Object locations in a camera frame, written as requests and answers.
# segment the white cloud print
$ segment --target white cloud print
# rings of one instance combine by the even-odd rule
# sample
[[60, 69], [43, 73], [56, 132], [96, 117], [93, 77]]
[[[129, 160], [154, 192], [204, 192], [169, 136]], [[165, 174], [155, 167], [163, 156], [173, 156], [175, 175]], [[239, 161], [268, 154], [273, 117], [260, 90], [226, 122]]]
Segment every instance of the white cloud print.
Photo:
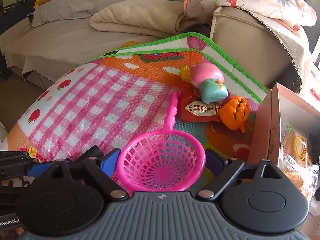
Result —
[[169, 73], [173, 73], [173, 74], [176, 74], [176, 75], [180, 74], [180, 70], [175, 68], [175, 67], [164, 67], [163, 69], [165, 71], [169, 72]]
[[132, 55], [122, 55], [122, 56], [115, 56], [115, 57], [120, 59], [129, 59], [129, 58], [132, 58]]
[[275, 18], [275, 19], [282, 19], [282, 11], [272, 11], [272, 13], [269, 15], [270, 18]]
[[124, 65], [125, 65], [127, 68], [131, 68], [131, 69], [139, 68], [138, 65], [135, 65], [135, 64], [132, 64], [132, 63], [124, 63]]

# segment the white label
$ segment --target white label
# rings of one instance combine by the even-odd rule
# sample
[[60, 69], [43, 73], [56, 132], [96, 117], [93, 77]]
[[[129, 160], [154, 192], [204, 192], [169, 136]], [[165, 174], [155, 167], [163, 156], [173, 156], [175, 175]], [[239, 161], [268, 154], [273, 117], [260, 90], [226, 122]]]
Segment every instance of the white label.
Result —
[[220, 108], [220, 105], [214, 102], [205, 104], [202, 101], [194, 101], [185, 107], [185, 109], [187, 109], [190, 113], [193, 113], [197, 116], [216, 115], [216, 108]]

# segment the gray ribbed plate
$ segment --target gray ribbed plate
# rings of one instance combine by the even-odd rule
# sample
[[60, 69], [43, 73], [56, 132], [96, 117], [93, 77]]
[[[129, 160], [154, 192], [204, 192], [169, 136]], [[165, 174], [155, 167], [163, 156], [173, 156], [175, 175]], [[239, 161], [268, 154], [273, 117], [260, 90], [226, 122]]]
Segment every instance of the gray ribbed plate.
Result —
[[[303, 240], [299, 231], [281, 236], [256, 236], [241, 231], [213, 203], [193, 199], [189, 192], [136, 192], [112, 203], [90, 227], [64, 240]], [[21, 240], [52, 240], [29, 232]]]

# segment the white logo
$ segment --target white logo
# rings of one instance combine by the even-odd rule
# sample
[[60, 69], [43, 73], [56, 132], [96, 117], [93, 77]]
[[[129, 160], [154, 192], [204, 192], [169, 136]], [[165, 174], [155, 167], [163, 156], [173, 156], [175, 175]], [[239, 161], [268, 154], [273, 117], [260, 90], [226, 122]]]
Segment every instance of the white logo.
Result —
[[158, 198], [160, 198], [160, 199], [165, 199], [166, 197], [167, 196], [165, 194], [161, 194], [161, 195], [158, 196]]

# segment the metal screw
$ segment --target metal screw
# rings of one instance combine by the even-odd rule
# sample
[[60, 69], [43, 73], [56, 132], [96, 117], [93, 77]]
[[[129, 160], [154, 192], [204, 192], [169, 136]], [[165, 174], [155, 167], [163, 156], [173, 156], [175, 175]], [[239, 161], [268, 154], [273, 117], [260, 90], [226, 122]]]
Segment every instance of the metal screw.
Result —
[[211, 190], [204, 189], [204, 190], [200, 190], [198, 192], [198, 195], [203, 198], [211, 198], [214, 196], [214, 193]]
[[127, 194], [125, 191], [123, 190], [114, 190], [110, 193], [111, 197], [113, 198], [123, 198], [125, 197]]

